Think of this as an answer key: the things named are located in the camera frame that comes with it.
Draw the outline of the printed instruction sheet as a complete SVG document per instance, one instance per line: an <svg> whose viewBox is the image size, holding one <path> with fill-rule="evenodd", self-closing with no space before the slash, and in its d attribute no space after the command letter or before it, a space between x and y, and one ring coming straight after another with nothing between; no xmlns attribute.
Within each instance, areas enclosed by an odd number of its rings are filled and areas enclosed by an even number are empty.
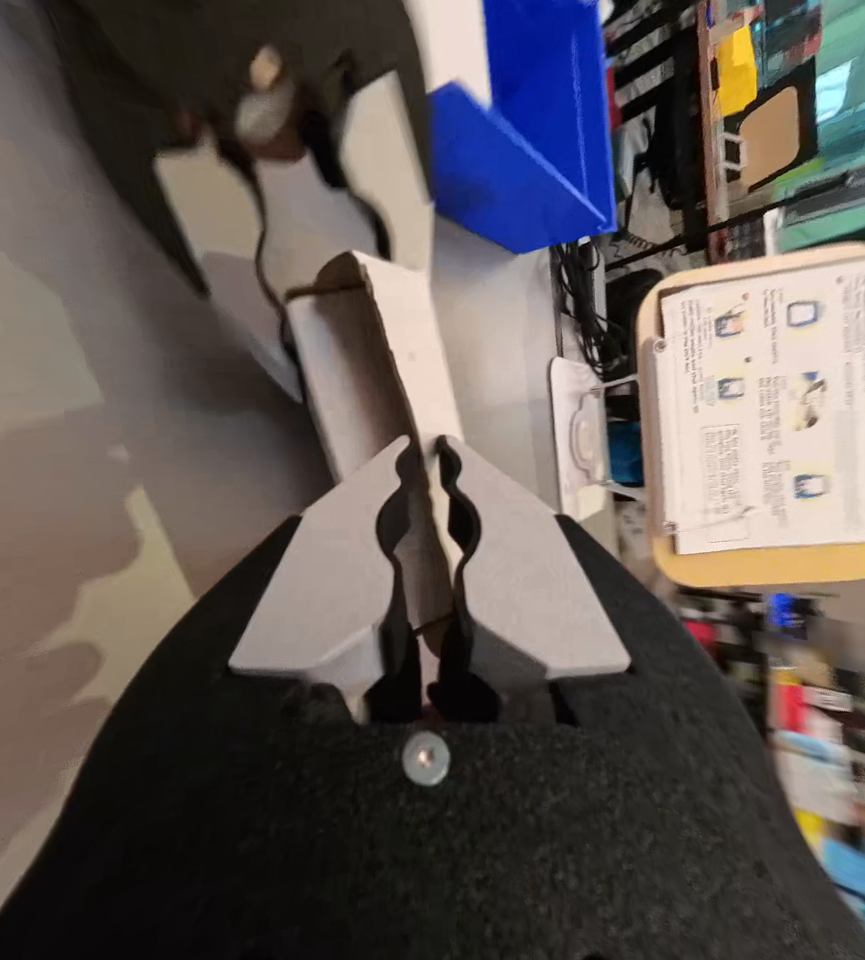
<svg viewBox="0 0 865 960"><path fill-rule="evenodd" d="M659 306L676 552L865 544L865 256L696 284Z"/></svg>

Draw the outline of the white cardboard box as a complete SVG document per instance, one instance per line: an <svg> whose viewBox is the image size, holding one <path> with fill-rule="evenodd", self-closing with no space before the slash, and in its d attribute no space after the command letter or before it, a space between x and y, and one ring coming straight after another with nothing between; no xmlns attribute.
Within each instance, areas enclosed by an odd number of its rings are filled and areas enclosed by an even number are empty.
<svg viewBox="0 0 865 960"><path fill-rule="evenodd" d="M426 273L358 251L330 260L286 296L289 332L332 479L345 481L401 436L426 479L409 494L410 526L396 548L409 621L434 634L453 611L461 552L436 442L463 427Z"/></svg>

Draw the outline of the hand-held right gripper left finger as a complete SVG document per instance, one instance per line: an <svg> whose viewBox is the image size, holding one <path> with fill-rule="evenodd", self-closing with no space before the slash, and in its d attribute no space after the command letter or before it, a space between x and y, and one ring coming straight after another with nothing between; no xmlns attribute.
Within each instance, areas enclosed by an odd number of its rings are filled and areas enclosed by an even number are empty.
<svg viewBox="0 0 865 960"><path fill-rule="evenodd" d="M402 435L307 508L228 661L238 675L369 690L412 630L396 549L418 457Z"/></svg>

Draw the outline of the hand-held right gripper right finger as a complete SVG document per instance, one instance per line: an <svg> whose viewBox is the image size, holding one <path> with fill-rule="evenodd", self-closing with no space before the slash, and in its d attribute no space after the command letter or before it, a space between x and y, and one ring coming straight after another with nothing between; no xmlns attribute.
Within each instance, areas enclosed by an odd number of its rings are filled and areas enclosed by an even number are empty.
<svg viewBox="0 0 865 960"><path fill-rule="evenodd" d="M464 442L436 441L460 551L439 680L554 682L616 675L631 655L560 517Z"/></svg>

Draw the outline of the tan panel in black frame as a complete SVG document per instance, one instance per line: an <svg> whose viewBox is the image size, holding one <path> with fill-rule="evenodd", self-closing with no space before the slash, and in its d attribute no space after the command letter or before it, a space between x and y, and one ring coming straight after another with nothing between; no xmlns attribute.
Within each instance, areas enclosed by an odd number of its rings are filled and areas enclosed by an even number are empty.
<svg viewBox="0 0 865 960"><path fill-rule="evenodd" d="M811 162L819 152L816 91L794 83L764 93L725 120L741 140L738 181L751 193Z"/></svg>

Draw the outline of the blue bag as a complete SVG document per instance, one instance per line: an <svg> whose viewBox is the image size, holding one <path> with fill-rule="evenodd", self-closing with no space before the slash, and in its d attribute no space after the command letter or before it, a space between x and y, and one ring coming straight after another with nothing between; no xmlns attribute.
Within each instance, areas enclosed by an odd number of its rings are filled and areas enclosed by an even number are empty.
<svg viewBox="0 0 865 960"><path fill-rule="evenodd" d="M620 486L645 485L642 432L639 421L609 420L606 425L611 479Z"/></svg>

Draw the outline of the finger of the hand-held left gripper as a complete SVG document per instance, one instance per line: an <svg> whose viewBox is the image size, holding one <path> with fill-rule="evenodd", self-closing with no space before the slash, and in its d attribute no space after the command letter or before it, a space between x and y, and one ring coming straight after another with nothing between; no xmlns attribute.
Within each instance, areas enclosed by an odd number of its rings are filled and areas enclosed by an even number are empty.
<svg viewBox="0 0 865 960"><path fill-rule="evenodd" d="M262 187L226 163L212 141L161 152L154 170L219 318L290 400L304 402L283 343L284 306L266 271Z"/></svg>
<svg viewBox="0 0 865 960"><path fill-rule="evenodd" d="M308 264L364 250L367 234L377 257L396 265L432 264L434 207L397 73L354 92L348 74L338 79L332 102L323 91L304 87L304 146L322 183L308 198Z"/></svg>

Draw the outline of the blue plastic bin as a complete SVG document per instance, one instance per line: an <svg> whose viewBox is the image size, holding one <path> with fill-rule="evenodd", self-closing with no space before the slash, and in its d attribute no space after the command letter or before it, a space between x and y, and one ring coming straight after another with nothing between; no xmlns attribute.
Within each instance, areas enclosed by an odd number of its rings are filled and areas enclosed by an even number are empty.
<svg viewBox="0 0 865 960"><path fill-rule="evenodd" d="M617 226L598 2L412 2L436 213L516 255Z"/></svg>

